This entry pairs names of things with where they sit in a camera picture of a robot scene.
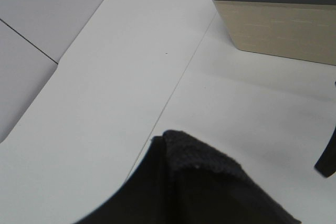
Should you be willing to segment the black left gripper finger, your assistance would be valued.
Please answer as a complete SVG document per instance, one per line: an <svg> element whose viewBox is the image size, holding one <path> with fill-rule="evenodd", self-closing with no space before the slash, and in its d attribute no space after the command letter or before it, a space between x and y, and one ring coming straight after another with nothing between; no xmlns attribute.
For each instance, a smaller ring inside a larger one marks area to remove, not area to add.
<svg viewBox="0 0 336 224"><path fill-rule="evenodd" d="M326 145L323 153L314 165L315 170L323 177L330 177L335 173L335 130Z"/></svg>

